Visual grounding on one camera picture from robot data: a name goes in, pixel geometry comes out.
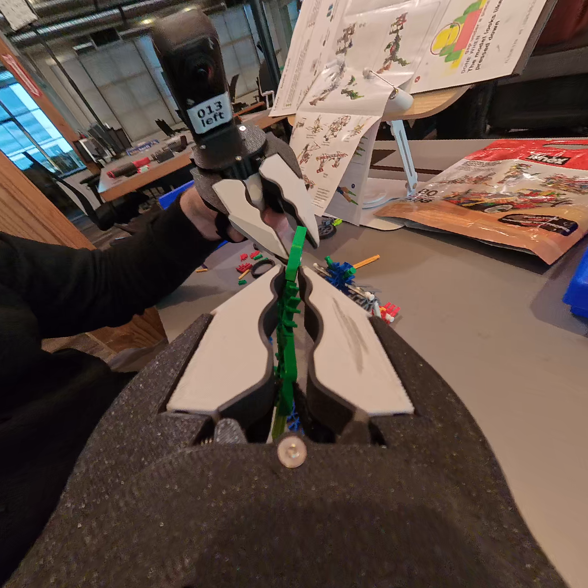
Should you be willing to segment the person's left hand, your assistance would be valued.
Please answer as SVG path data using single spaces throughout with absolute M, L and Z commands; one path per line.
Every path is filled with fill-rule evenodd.
M 202 236 L 208 240 L 221 240 L 215 224 L 217 212 L 207 207 L 194 186 L 189 187 L 179 199 L 180 207 L 187 218 L 200 231 Z M 265 224 L 271 226 L 278 237 L 288 245 L 291 244 L 295 230 L 289 224 L 285 214 L 277 213 L 271 208 L 262 212 L 262 219 Z

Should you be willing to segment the person's left forearm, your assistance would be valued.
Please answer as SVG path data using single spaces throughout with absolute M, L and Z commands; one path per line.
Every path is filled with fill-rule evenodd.
M 126 324 L 178 288 L 211 254 L 178 198 L 108 250 L 1 233 L 1 340 L 40 340 Z

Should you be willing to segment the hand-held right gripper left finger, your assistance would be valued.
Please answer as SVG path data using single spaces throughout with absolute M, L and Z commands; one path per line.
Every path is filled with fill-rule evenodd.
M 278 291 L 275 265 L 212 312 L 166 405 L 171 413 L 268 413 Z

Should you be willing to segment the printed task card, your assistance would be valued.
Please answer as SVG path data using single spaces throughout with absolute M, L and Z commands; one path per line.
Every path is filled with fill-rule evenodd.
M 442 1 L 407 91 L 437 91 L 522 72 L 552 10 L 552 1 Z

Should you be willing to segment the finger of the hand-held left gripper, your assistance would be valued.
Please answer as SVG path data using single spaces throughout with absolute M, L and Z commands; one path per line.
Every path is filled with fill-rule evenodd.
M 259 175 L 265 206 L 276 213 L 290 215 L 297 226 L 305 227 L 307 241 L 317 249 L 319 229 L 304 180 L 278 153 L 263 160 Z
M 247 188 L 243 181 L 223 179 L 214 184 L 213 189 L 226 208 L 225 215 L 236 231 L 275 257 L 288 257 L 288 252 L 274 228 L 262 219 L 262 211 L 247 200 Z

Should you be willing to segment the blue storage bin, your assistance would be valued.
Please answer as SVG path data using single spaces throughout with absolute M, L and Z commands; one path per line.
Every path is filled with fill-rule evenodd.
M 572 314 L 587 319 L 587 250 L 570 280 L 562 301 L 570 307 Z

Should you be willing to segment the colourful toy construction model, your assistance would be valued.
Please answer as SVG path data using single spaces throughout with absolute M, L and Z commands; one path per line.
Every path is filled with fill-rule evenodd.
M 357 268 L 348 262 L 335 262 L 330 256 L 325 258 L 326 266 L 313 264 L 313 270 L 342 294 L 359 305 L 371 316 L 391 325 L 399 314 L 400 307 L 391 303 L 381 304 L 375 293 L 355 283 Z

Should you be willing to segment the white document stand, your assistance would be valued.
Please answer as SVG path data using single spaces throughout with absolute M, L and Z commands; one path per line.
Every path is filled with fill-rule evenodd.
M 297 156 L 317 217 L 338 217 L 362 224 L 364 210 L 381 208 L 390 196 L 367 200 L 367 180 L 376 134 L 389 122 L 406 175 L 405 191 L 413 195 L 417 173 L 404 120 L 414 114 L 436 114 L 461 97 L 468 86 L 413 96 L 389 75 L 373 68 L 360 71 L 332 61 L 301 101 L 293 123 L 290 147 Z

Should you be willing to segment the orange toy set package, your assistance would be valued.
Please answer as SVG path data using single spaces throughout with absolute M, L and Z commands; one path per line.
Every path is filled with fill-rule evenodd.
M 499 139 L 375 215 L 536 255 L 587 235 L 587 139 Z

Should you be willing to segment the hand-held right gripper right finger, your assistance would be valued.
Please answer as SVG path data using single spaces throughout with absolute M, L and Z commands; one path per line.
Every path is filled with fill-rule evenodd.
M 362 309 L 313 269 L 300 269 L 300 291 L 313 345 L 307 358 L 307 400 L 330 396 L 367 417 L 411 415 L 415 408 Z

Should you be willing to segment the person's dark clothed body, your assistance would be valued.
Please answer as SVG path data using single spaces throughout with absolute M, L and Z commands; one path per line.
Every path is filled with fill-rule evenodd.
M 114 320 L 50 311 L 1 286 L 1 583 L 33 546 L 59 503 L 78 456 L 132 378 L 77 349 L 42 349 Z

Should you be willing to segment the black office chair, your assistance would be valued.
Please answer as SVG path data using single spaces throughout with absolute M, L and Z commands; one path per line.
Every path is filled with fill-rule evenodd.
M 29 167 L 23 170 L 24 175 L 62 213 L 73 210 L 74 205 L 70 195 L 63 190 L 65 187 L 76 196 L 82 206 L 82 210 L 98 229 L 107 231 L 114 227 L 116 218 L 108 211 L 106 205 L 103 204 L 97 209 L 92 208 L 92 204 L 85 193 L 60 178 L 56 173 L 48 170 L 28 152 L 24 152 L 24 156 L 30 163 Z

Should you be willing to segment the background wooden table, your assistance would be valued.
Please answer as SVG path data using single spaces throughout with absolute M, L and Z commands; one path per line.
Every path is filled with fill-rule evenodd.
M 244 125 L 256 125 L 262 129 L 268 129 L 272 125 L 282 123 L 283 121 L 292 123 L 294 120 L 295 115 L 269 116 L 264 112 L 241 116 L 241 122 Z M 138 172 L 129 177 L 121 176 L 118 178 L 111 178 L 107 175 L 107 172 L 117 166 L 121 166 L 122 164 L 108 165 L 100 173 L 98 184 L 98 193 L 100 197 L 104 201 L 113 201 L 129 192 L 134 192 L 170 173 L 190 165 L 193 147 L 194 143 L 189 143 L 186 149 L 174 155 L 172 159 L 168 159 L 163 163 L 151 161 L 148 164 L 148 169 L 146 171 Z

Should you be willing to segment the printed instruction booklet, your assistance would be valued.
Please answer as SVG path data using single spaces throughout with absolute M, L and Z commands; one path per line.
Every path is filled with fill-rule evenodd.
M 406 92 L 448 1 L 304 1 L 272 114 L 294 116 L 290 147 L 313 210 L 360 224 L 382 116 Z

